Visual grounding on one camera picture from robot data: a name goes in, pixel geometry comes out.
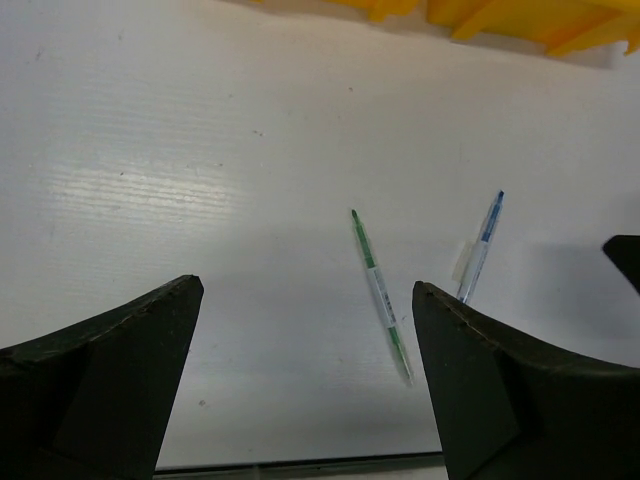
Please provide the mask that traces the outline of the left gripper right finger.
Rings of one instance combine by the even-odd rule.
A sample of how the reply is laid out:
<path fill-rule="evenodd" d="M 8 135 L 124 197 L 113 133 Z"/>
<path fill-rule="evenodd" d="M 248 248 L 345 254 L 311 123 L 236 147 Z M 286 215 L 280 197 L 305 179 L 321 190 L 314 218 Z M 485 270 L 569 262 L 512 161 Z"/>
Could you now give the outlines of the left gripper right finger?
<path fill-rule="evenodd" d="M 430 283 L 412 311 L 452 479 L 635 479 L 639 372 L 551 345 Z"/>

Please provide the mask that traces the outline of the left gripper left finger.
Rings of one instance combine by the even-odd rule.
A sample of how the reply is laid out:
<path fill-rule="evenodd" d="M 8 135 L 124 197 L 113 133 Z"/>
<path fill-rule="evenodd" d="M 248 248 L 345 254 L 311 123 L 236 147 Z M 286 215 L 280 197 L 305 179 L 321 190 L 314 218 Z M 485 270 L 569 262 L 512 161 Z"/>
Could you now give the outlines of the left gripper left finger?
<path fill-rule="evenodd" d="M 183 275 L 2 349 L 2 478 L 152 478 L 203 294 Z"/>

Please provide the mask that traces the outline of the blue clear pen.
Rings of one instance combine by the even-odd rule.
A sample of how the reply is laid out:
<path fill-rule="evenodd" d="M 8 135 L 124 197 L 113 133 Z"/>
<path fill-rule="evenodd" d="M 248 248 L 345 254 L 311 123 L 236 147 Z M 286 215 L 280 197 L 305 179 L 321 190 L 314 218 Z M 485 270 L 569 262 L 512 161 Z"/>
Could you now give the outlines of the blue clear pen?
<path fill-rule="evenodd" d="M 477 286 L 499 222 L 504 196 L 503 190 L 497 192 L 476 240 L 465 244 L 454 268 L 453 279 L 458 282 L 456 298 L 464 304 L 470 302 Z"/>

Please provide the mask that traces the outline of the green clear pen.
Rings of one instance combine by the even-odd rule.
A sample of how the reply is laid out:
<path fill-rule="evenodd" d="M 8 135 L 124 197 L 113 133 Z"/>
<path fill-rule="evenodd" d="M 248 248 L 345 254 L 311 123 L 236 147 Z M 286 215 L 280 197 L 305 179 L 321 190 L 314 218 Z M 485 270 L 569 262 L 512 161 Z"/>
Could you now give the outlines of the green clear pen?
<path fill-rule="evenodd" d="M 357 211 L 351 210 L 351 218 L 359 251 L 364 263 L 367 282 L 374 299 L 381 324 L 386 331 L 391 355 L 407 385 L 413 384 L 413 372 L 404 342 L 398 329 L 397 318 L 391 303 L 382 271 L 378 265 L 364 223 Z"/>

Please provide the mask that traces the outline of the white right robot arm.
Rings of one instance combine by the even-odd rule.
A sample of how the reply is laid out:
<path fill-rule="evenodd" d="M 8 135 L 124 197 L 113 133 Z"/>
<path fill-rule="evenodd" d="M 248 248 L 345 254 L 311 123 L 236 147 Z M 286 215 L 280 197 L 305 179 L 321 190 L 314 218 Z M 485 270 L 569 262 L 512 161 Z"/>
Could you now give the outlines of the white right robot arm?
<path fill-rule="evenodd" d="M 640 293 L 640 236 L 615 235 L 605 242 L 602 251 Z"/>

